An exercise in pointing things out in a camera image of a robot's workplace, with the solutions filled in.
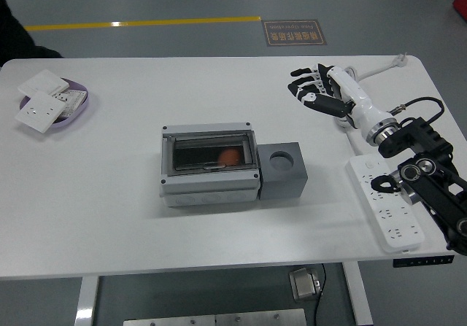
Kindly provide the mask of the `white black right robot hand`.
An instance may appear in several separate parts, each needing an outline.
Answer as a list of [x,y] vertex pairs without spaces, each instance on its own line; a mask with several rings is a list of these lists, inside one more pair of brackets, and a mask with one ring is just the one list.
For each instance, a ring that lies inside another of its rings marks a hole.
[[376,132],[395,122],[388,112],[376,108],[363,88],[342,68],[320,63],[290,73],[287,86],[305,107],[337,118],[345,118],[359,129],[367,142]]

